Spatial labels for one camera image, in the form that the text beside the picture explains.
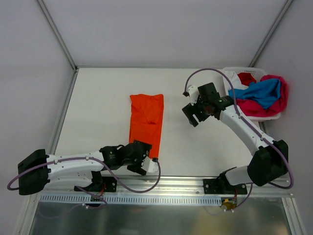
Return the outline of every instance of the metal frame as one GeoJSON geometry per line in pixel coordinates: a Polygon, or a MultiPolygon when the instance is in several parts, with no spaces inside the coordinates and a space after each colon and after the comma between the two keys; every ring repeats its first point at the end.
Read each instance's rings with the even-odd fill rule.
{"type": "MultiPolygon", "coordinates": [[[[50,147],[49,147],[49,153],[54,153],[57,147],[57,143],[61,134],[62,126],[65,120],[66,112],[68,109],[68,105],[70,102],[71,94],[74,89],[75,81],[77,78],[76,71],[72,77],[72,80],[69,84],[67,96],[64,100],[63,109],[60,114],[60,118],[57,122],[57,126],[54,131],[54,136],[51,141],[50,147]]],[[[126,175],[120,175],[119,178],[126,184],[129,185],[133,189],[137,190],[143,190],[145,188],[151,187],[156,180],[156,176],[126,176],[126,175]]],[[[203,178],[206,179],[214,179],[215,177],[184,177],[184,176],[162,176],[161,180],[157,187],[154,188],[154,190],[146,193],[145,195],[157,195],[157,196],[184,196],[185,198],[196,198],[199,196],[204,195],[203,191],[203,178]]],[[[277,179],[275,180],[276,183],[281,185],[287,185],[289,184],[288,180],[286,179],[277,179]]],[[[60,190],[60,191],[43,191],[42,193],[74,193],[72,190],[60,190]]],[[[117,195],[124,195],[125,197],[129,195],[134,195],[134,193],[129,192],[122,186],[118,185],[116,188],[116,194],[117,195]]],[[[211,195],[211,196],[217,196],[217,197],[231,197],[233,195],[211,195]]],[[[245,195],[238,195],[238,197],[244,198],[245,195]]],[[[276,187],[273,187],[271,185],[265,185],[263,187],[253,187],[253,191],[251,194],[251,197],[279,197],[285,200],[285,202],[290,203],[290,200],[292,201],[292,207],[290,207],[290,204],[286,204],[288,206],[285,206],[285,211],[287,214],[288,222],[290,224],[291,230],[295,231],[293,234],[306,234],[303,224],[301,222],[299,213],[296,209],[295,200],[293,198],[293,193],[290,190],[283,190],[276,187]]],[[[32,221],[34,219],[35,211],[37,208],[38,201],[40,199],[40,194],[35,194],[29,196],[28,200],[25,203],[26,208],[23,209],[20,218],[22,218],[21,221],[18,221],[17,229],[14,234],[28,234],[30,232],[30,228],[32,225],[32,221]]]]}
{"type": "MultiPolygon", "coordinates": [[[[72,76],[71,82],[69,84],[67,96],[63,103],[62,111],[59,115],[59,119],[55,128],[55,131],[53,133],[53,138],[51,140],[51,143],[49,145],[49,148],[47,152],[53,154],[56,150],[58,140],[61,134],[62,126],[65,120],[65,116],[67,113],[68,105],[70,102],[71,94],[74,89],[78,69],[77,65],[75,64],[51,14],[49,13],[49,10],[47,9],[47,6],[44,2],[44,0],[36,0],[38,3],[38,6],[43,13],[45,19],[47,20],[47,23],[49,24],[54,36],[56,37],[60,47],[62,48],[62,51],[67,58],[70,66],[72,67],[74,74],[72,76]]],[[[259,46],[256,54],[254,55],[253,59],[251,60],[250,67],[255,66],[257,61],[260,59],[260,56],[262,55],[262,52],[265,50],[267,45],[269,44],[271,38],[273,37],[275,31],[277,30],[279,24],[282,22],[284,16],[286,15],[287,11],[289,10],[291,4],[294,2],[294,0],[286,0],[284,3],[282,9],[278,13],[275,21],[271,25],[270,29],[268,30],[266,36],[264,37],[261,45],[259,46]]],[[[266,132],[266,127],[264,123],[261,125],[261,129],[266,132]]],[[[149,186],[151,186],[154,181],[156,180],[155,176],[119,176],[123,182],[125,182],[127,185],[130,185],[130,187],[134,189],[144,189],[149,186]]],[[[170,177],[170,176],[163,176],[158,184],[158,186],[153,190],[148,192],[147,196],[184,196],[185,198],[197,198],[200,195],[204,195],[203,193],[203,178],[215,178],[215,177],[170,177]]],[[[288,180],[286,179],[278,179],[275,182],[279,184],[288,184],[288,180]]],[[[55,191],[44,191],[43,193],[53,193],[55,191]]],[[[57,193],[73,193],[73,191],[59,191],[57,193]]],[[[127,191],[121,186],[117,187],[117,194],[119,196],[131,196],[133,193],[127,191]]],[[[217,197],[228,197],[232,195],[212,195],[217,197]]],[[[282,190],[279,188],[275,188],[271,185],[265,185],[263,187],[253,187],[253,191],[251,194],[251,197],[281,197],[283,200],[283,204],[285,207],[285,212],[287,215],[287,219],[292,231],[292,234],[299,235],[299,234],[306,234],[305,229],[303,227],[302,221],[300,219],[300,215],[295,203],[295,199],[293,197],[293,194],[290,190],[282,190]]],[[[20,213],[20,217],[17,222],[17,226],[15,229],[14,234],[29,234],[30,228],[32,225],[32,221],[34,219],[35,211],[37,208],[37,204],[41,198],[41,194],[37,193],[34,195],[31,195],[25,199],[25,202],[23,204],[22,211],[20,213]]]]}
{"type": "MultiPolygon", "coordinates": [[[[153,69],[202,69],[203,67],[189,67],[189,66],[153,66],[153,67],[146,67],[146,66],[89,66],[89,65],[78,65],[77,68],[79,69],[146,69],[146,68],[153,68],[153,69]]],[[[220,69],[221,67],[218,66],[210,66],[213,69],[220,69]]]]}
{"type": "Polygon", "coordinates": [[[36,2],[38,4],[41,12],[43,13],[47,23],[49,24],[49,26],[50,26],[54,36],[56,37],[60,47],[62,48],[64,56],[66,57],[66,59],[69,62],[70,66],[72,67],[72,69],[74,71],[76,71],[77,66],[76,66],[76,64],[75,64],[75,62],[74,62],[74,60],[73,60],[73,58],[72,58],[72,56],[71,56],[67,46],[66,46],[66,44],[65,44],[65,42],[64,42],[64,40],[63,40],[63,38],[62,38],[62,36],[61,36],[61,34],[60,34],[60,32],[59,32],[55,22],[54,22],[50,12],[48,11],[48,8],[47,8],[45,2],[43,0],[36,0],[36,2]]]}
{"type": "Polygon", "coordinates": [[[268,32],[266,33],[263,41],[261,42],[257,52],[255,53],[254,57],[252,58],[252,60],[249,64],[249,67],[254,67],[255,64],[259,61],[262,53],[264,52],[264,50],[266,49],[266,47],[270,43],[270,40],[272,39],[274,33],[276,32],[278,26],[283,21],[286,13],[290,9],[293,2],[294,2],[294,0],[286,0],[285,1],[283,7],[280,9],[280,11],[279,11],[278,15],[276,16],[273,24],[270,26],[270,28],[269,28],[268,32]]]}
{"type": "MultiPolygon", "coordinates": [[[[120,195],[106,193],[101,196],[108,204],[121,205],[184,205],[184,206],[221,206],[221,197],[196,196],[160,196],[160,195],[120,195]]],[[[92,196],[85,193],[41,193],[40,202],[57,203],[88,203],[104,204],[99,200],[93,200],[92,196]]]]}
{"type": "MultiPolygon", "coordinates": [[[[79,70],[75,70],[68,85],[67,95],[65,97],[61,113],[58,117],[58,121],[53,132],[52,140],[50,141],[49,147],[47,149],[47,153],[54,154],[57,148],[62,126],[67,113],[69,101],[74,90],[74,85],[76,82],[78,71],[79,70]]],[[[39,199],[40,199],[39,193],[26,197],[13,234],[22,234],[22,235],[29,234],[39,199]]]]}

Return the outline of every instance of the orange cloth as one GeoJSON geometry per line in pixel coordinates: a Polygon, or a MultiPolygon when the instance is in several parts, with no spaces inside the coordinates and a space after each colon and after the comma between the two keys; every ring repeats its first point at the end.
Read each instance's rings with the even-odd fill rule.
{"type": "Polygon", "coordinates": [[[131,95],[132,116],[129,143],[141,141],[152,145],[149,158],[158,158],[160,149],[164,96],[162,94],[131,95]]]}

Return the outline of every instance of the white table surface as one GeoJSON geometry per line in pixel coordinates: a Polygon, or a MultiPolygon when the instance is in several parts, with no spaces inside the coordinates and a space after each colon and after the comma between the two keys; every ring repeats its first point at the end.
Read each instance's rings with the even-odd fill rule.
{"type": "MultiPolygon", "coordinates": [[[[164,94],[159,161],[164,176],[217,176],[249,164],[251,154],[232,130],[214,117],[197,127],[182,108],[187,77],[196,69],[79,69],[56,149],[57,155],[89,153],[103,146],[127,144],[131,94],[164,94]]],[[[225,95],[222,77],[213,71],[196,74],[189,84],[214,82],[225,95]]],[[[121,167],[120,175],[134,175],[121,167]]]]}

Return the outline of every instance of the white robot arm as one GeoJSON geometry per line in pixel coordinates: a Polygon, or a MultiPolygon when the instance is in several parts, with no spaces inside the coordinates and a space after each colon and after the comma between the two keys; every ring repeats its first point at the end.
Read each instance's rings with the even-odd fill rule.
{"type": "Polygon", "coordinates": [[[258,186],[263,186],[288,172],[286,164],[271,146],[277,147],[288,161],[287,144],[283,140],[275,141],[262,132],[244,115],[239,107],[236,110],[234,100],[231,97],[220,97],[213,83],[200,87],[189,86],[188,96],[190,103],[182,110],[188,117],[190,124],[196,127],[198,121],[201,122],[209,116],[214,116],[235,132],[248,147],[252,156],[249,165],[235,167],[221,173],[219,179],[222,182],[215,181],[215,184],[236,186],[255,183],[258,186]]]}
{"type": "Polygon", "coordinates": [[[44,149],[39,149],[25,158],[18,165],[19,174],[28,169],[55,162],[23,175],[19,178],[20,195],[29,195],[47,188],[83,187],[86,191],[100,191],[103,185],[101,171],[127,166],[127,169],[141,175],[147,172],[157,172],[158,165],[149,158],[152,146],[135,141],[126,146],[105,146],[98,151],[69,156],[47,155],[44,149]]]}

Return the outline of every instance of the white basket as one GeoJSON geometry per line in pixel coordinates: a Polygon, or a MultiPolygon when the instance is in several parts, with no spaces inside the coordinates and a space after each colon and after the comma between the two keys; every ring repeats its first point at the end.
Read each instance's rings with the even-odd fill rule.
{"type": "MultiPolygon", "coordinates": [[[[249,72],[255,78],[255,80],[257,82],[259,82],[264,75],[267,75],[267,73],[262,69],[249,68],[249,67],[225,67],[222,69],[222,72],[225,72],[225,71],[234,71],[237,74],[239,74],[241,72],[249,72]]],[[[228,82],[226,81],[226,79],[224,77],[223,77],[223,82],[224,82],[224,88],[225,88],[226,95],[228,95],[228,90],[226,90],[226,84],[228,84],[228,82]]],[[[266,121],[266,120],[271,120],[271,119],[278,119],[279,117],[280,117],[280,113],[276,114],[274,116],[270,116],[270,117],[251,117],[251,116],[248,116],[248,118],[250,120],[253,120],[253,121],[266,121]]]]}

